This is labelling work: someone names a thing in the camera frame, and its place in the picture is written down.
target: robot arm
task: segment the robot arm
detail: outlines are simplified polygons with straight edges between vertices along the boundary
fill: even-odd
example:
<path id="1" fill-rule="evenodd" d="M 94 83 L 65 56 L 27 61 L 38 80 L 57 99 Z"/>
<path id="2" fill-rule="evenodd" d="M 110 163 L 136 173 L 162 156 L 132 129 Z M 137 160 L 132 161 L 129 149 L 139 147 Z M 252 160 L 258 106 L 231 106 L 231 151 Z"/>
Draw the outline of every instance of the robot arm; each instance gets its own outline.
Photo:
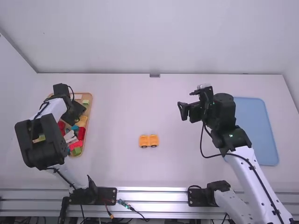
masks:
<path id="1" fill-rule="evenodd" d="M 182 120 L 203 122 L 211 128 L 210 137 L 220 154 L 204 156 L 225 157 L 233 168 L 249 202 L 244 203 L 226 181 L 209 183 L 203 189 L 206 201 L 218 205 L 238 224 L 292 224 L 292 215 L 279 201 L 264 176 L 254 153 L 251 142 L 243 129 L 235 125 L 235 103 L 233 96 L 213 93 L 211 85 L 198 86 L 190 95 L 199 95 L 200 101 L 186 104 L 178 102 Z"/>
<path id="2" fill-rule="evenodd" d="M 60 118 L 74 125 L 85 108 L 71 100 L 67 85 L 56 84 L 53 89 L 54 95 L 44 100 L 37 114 L 15 125 L 23 160 L 28 167 L 46 170 L 59 177 L 67 184 L 71 194 L 76 190 L 90 193 L 92 180 L 70 168 L 68 146 L 57 125 Z M 41 134 L 45 140 L 35 142 Z"/>

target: black cable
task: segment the black cable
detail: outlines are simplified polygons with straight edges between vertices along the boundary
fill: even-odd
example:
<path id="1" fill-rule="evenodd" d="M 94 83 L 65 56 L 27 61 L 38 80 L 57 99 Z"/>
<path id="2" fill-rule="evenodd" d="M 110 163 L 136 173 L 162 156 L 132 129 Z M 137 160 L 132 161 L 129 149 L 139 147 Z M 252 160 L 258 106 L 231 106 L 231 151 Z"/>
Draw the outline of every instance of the black cable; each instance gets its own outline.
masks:
<path id="1" fill-rule="evenodd" d="M 130 220 L 128 220 L 127 222 L 121 223 L 121 222 L 101 222 L 102 224 L 128 224 L 129 222 L 131 222 L 133 220 L 133 218 L 131 218 Z"/>
<path id="2" fill-rule="evenodd" d="M 204 126 L 204 129 L 205 129 L 206 133 L 207 133 L 210 137 L 212 137 L 211 133 L 209 133 L 209 131 L 208 131 L 207 128 L 206 128 L 206 124 L 203 123 L 203 126 Z"/>
<path id="3" fill-rule="evenodd" d="M 224 218 L 223 218 L 223 221 L 222 221 L 222 223 L 221 224 L 224 224 L 224 222 L 225 222 L 225 219 L 226 219 L 226 217 L 228 216 L 228 214 L 225 214 L 225 216 L 224 216 Z"/>
<path id="4" fill-rule="evenodd" d="M 201 187 L 198 186 L 198 185 L 191 185 L 190 187 L 188 187 L 188 190 L 189 190 L 190 188 L 199 188 L 199 189 L 201 189 Z"/>
<path id="5" fill-rule="evenodd" d="M 88 219 L 88 218 L 84 218 L 83 221 L 82 221 L 80 224 L 85 223 L 85 221 L 86 221 L 87 219 Z"/>
<path id="6" fill-rule="evenodd" d="M 199 143 L 200 153 L 201 153 L 202 157 L 204 157 L 204 158 L 206 158 L 206 159 L 209 159 L 209 158 L 213 158 L 213 157 L 216 157 L 216 156 L 222 156 L 221 154 L 215 154 L 215 155 L 210 155 L 210 156 L 205 156 L 205 155 L 203 154 L 201 145 L 202 145 L 202 135 L 203 135 L 203 131 L 204 131 L 204 127 L 205 127 L 205 126 L 206 126 L 206 124 L 203 123 L 203 125 L 202 125 L 202 129 L 201 129 L 201 134 L 200 134 L 200 143 Z M 268 199 L 269 199 L 269 201 L 270 201 L 270 203 L 271 203 L 271 206 L 272 206 L 273 209 L 274 209 L 274 212 L 277 214 L 277 217 L 279 218 L 281 224 L 284 224 L 284 222 L 283 222 L 283 220 L 282 220 L 282 217 L 281 217 L 281 215 L 280 215 L 279 210 L 277 209 L 276 205 L 274 204 L 274 202 L 273 202 L 273 200 L 272 200 L 272 198 L 271 198 L 269 192 L 267 191 L 267 189 L 266 189 L 266 187 L 265 187 L 263 181 L 261 180 L 261 178 L 260 178 L 260 176 L 258 175 L 258 173 L 257 173 L 257 171 L 256 171 L 256 169 L 255 169 L 255 167 L 251 164 L 251 162 L 249 162 L 247 159 L 245 159 L 244 157 L 242 157 L 242 156 L 240 156 L 240 155 L 236 155 L 236 154 L 232 154 L 232 153 L 226 153 L 226 155 L 231 155 L 231 156 L 238 157 L 238 158 L 244 160 L 245 162 L 247 162 L 247 163 L 249 164 L 250 169 L 255 173 L 255 175 L 256 175 L 258 181 L 260 182 L 260 184 L 261 184 L 263 190 L 265 191 L 265 193 L 266 193 L 266 195 L 267 195 L 267 197 L 268 197 Z"/>
<path id="7" fill-rule="evenodd" d="M 40 111 L 36 114 L 36 116 L 35 116 L 35 117 L 33 118 L 33 120 L 31 121 L 31 130 L 30 130 L 30 140 L 31 140 L 31 142 L 30 142 L 30 143 L 32 143 L 32 140 L 33 140 L 34 122 L 35 122 L 36 118 L 37 118 L 39 115 L 41 115 L 41 113 L 46 109 L 46 107 L 47 107 L 49 104 L 50 104 L 49 102 L 43 102 L 42 105 L 39 107 Z"/>
<path id="8" fill-rule="evenodd" d="M 139 215 L 141 215 L 141 217 L 142 217 L 141 220 L 142 220 L 142 221 L 145 221 L 145 222 L 149 222 L 149 221 L 150 221 L 149 218 L 145 218 L 140 212 L 138 212 L 138 211 L 136 211 L 136 210 L 135 210 L 134 212 L 136 212 L 136 213 L 138 213 Z"/>
<path id="9" fill-rule="evenodd" d="M 72 102 L 74 101 L 74 99 L 75 99 L 75 94 L 74 94 L 74 91 L 73 91 L 73 89 L 68 85 L 67 87 L 69 87 L 70 89 L 71 89 L 71 92 L 72 92 L 72 94 L 73 94 L 73 99 L 71 100 Z"/>
<path id="10" fill-rule="evenodd" d="M 67 180 L 67 179 L 66 179 L 66 178 L 59 172 L 58 169 L 56 169 L 56 168 L 47 168 L 47 169 L 52 169 L 52 170 L 54 170 L 54 173 L 58 173 L 58 175 L 59 175 L 65 182 L 67 182 L 67 183 L 70 185 L 70 187 L 74 188 L 74 190 L 77 190 L 77 189 L 75 188 L 74 184 L 71 183 L 71 182 L 69 182 L 69 181 L 68 181 L 68 180 Z M 83 217 L 83 221 L 84 221 L 84 220 L 85 220 L 85 216 L 84 216 L 83 206 L 80 205 L 80 208 L 81 208 L 82 217 Z"/>

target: metal frame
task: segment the metal frame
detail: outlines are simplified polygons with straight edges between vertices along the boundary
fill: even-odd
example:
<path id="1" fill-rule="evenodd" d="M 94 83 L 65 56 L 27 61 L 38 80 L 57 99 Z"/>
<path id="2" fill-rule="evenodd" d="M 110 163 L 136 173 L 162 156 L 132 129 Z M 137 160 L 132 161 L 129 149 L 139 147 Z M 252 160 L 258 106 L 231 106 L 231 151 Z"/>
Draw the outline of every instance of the metal frame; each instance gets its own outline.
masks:
<path id="1" fill-rule="evenodd" d="M 187 188 L 117 187 L 117 198 L 130 203 L 146 218 L 197 218 L 223 219 L 221 208 L 189 207 Z M 236 192 L 244 201 L 244 192 Z M 299 220 L 299 192 L 276 192 L 283 205 Z M 58 217 L 61 201 L 68 196 L 68 189 L 0 189 L 0 216 L 47 216 Z M 108 217 L 104 206 L 84 205 L 86 217 Z M 121 205 L 109 206 L 115 217 L 139 215 Z M 79 205 L 70 205 L 68 217 L 82 217 Z"/>

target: white table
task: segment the white table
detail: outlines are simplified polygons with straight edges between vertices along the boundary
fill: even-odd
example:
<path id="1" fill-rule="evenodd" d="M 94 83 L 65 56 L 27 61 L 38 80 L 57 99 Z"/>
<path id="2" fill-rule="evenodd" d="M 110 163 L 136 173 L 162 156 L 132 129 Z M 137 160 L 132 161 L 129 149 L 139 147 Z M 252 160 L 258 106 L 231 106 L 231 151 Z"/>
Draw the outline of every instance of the white table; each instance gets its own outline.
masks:
<path id="1" fill-rule="evenodd" d="M 226 180 L 242 195 L 233 170 L 222 158 L 201 157 L 201 123 L 181 121 L 177 102 L 197 101 L 189 93 L 202 83 L 211 83 L 214 93 L 261 98 L 280 160 L 263 171 L 280 192 L 280 200 L 290 203 L 288 209 L 299 218 L 299 115 L 282 75 L 161 74 L 150 78 L 149 74 L 42 74 L 34 86 L 36 95 L 22 111 L 23 119 L 38 110 L 57 83 L 93 95 L 85 151 L 72 159 L 74 168 L 89 174 L 99 186 L 119 186 L 122 192 L 118 198 L 132 204 L 143 201 L 135 208 L 148 217 L 223 218 L 219 208 L 188 207 L 185 188 L 192 184 L 205 187 L 209 182 Z M 139 148 L 139 136 L 152 133 L 158 134 L 160 145 Z M 207 155 L 218 153 L 206 134 L 203 150 Z M 61 198 L 67 195 L 65 185 L 50 174 L 26 167 L 16 137 L 0 161 L 0 196 L 7 199 L 0 215 L 43 212 L 58 216 Z M 20 203 L 23 199 L 29 202 Z M 89 216 L 107 216 L 102 206 L 85 206 L 84 210 Z M 133 217 L 119 206 L 111 210 L 116 216 Z M 69 215 L 80 216 L 79 206 L 71 206 Z"/>

